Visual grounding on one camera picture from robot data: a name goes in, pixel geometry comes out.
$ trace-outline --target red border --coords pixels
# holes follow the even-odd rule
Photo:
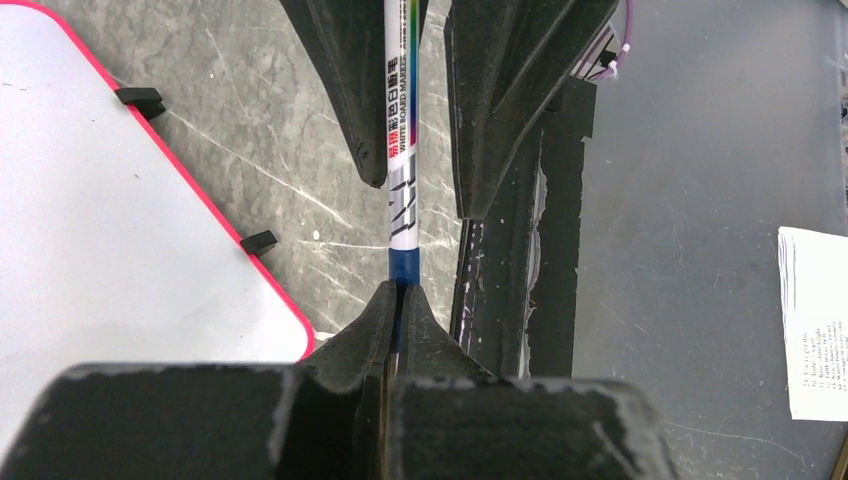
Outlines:
[[[91,50],[89,50],[88,47],[85,46],[85,43],[83,43],[82,39],[77,36],[73,28],[68,25],[68,22],[66,22],[65,19],[60,17],[56,12],[50,10],[49,8],[43,5],[32,3],[28,0],[0,0],[0,5],[18,5],[21,7],[31,8],[53,19],[53,21],[59,24],[62,30],[65,31],[65,33],[68,35],[68,38],[70,38],[71,41],[74,42],[74,45],[79,48],[80,52],[82,52],[85,58],[88,59],[88,61],[91,63],[91,66],[93,66],[94,69],[97,70],[97,73],[99,73],[100,76],[103,77],[103,80],[106,81],[109,87],[111,87],[112,90],[120,88],[118,83],[112,78],[109,72],[97,60],[94,54],[91,53]],[[206,208],[208,208],[209,211],[212,212],[212,215],[214,215],[215,218],[218,219],[218,221],[221,223],[221,226],[224,227],[224,230],[226,230],[227,233],[230,234],[230,237],[232,237],[238,245],[239,241],[241,240],[241,237],[239,236],[238,232],[236,232],[236,229],[233,228],[233,226],[226,219],[226,217],[224,217],[221,211],[218,210],[218,207],[216,207],[215,204],[212,203],[212,200],[209,198],[208,195],[206,195],[206,192],[204,192],[200,185],[198,185],[194,178],[192,178],[192,176],[188,173],[188,170],[186,170],[183,164],[180,163],[179,159],[177,159],[176,155],[174,155],[174,152],[172,152],[171,149],[168,148],[168,145],[165,144],[165,141],[162,140],[162,137],[160,137],[159,134],[156,133],[155,130],[153,130],[153,127],[150,125],[150,123],[141,115],[141,112],[139,112],[138,109],[133,106],[129,106],[128,108],[135,117],[135,119],[138,120],[138,123],[142,126],[142,128],[144,128],[144,131],[146,131],[147,134],[150,135],[150,138],[156,143],[159,149],[162,150],[162,153],[164,153],[165,156],[168,157],[168,160],[171,161],[171,164],[174,165],[174,168],[176,168],[180,175],[182,175],[182,177],[189,184],[191,189],[194,190],[194,193],[197,194],[198,197],[200,197],[200,200],[203,201],[203,204],[206,205]],[[271,287],[280,295],[280,297],[289,307],[289,310],[294,313],[295,317],[297,317],[297,319],[303,325],[303,329],[306,330],[306,352],[304,352],[301,359],[306,358],[307,356],[309,356],[310,353],[315,350],[315,330],[312,328],[312,324],[309,323],[309,319],[306,318],[306,315],[304,315],[303,312],[300,311],[300,309],[294,303],[294,300],[289,297],[286,291],[283,290],[283,287],[280,286],[274,276],[271,275],[271,272],[269,272],[265,265],[263,265],[262,262],[259,261],[259,258],[256,255],[248,256],[250,257],[250,261],[253,262],[253,265],[256,266],[256,269],[259,270],[259,273],[261,273],[262,276],[265,277],[265,280],[267,280]]]

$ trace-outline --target black bracket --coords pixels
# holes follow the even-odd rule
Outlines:
[[[162,95],[159,95],[159,92],[155,88],[124,87],[115,90],[115,95],[118,96],[118,100],[124,105],[132,105],[137,108],[147,120],[153,120],[165,113],[165,106],[162,105]]]
[[[265,230],[264,232],[243,238],[239,244],[249,255],[261,257],[277,244],[277,237],[274,236],[271,230]]]

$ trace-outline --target paper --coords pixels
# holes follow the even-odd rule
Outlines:
[[[848,421],[848,238],[781,227],[778,256],[792,418]]]

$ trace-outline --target marble tabletop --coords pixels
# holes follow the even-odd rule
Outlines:
[[[359,180],[335,113],[276,0],[44,0],[112,76],[152,86],[153,125],[242,235],[272,230],[262,257],[319,338],[359,315],[387,276],[387,192]],[[442,27],[421,41],[422,283],[447,327],[460,222],[450,166]]]

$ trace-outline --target white board surface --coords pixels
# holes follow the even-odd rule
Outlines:
[[[0,0],[0,455],[80,363],[294,362],[305,317],[67,24]]]

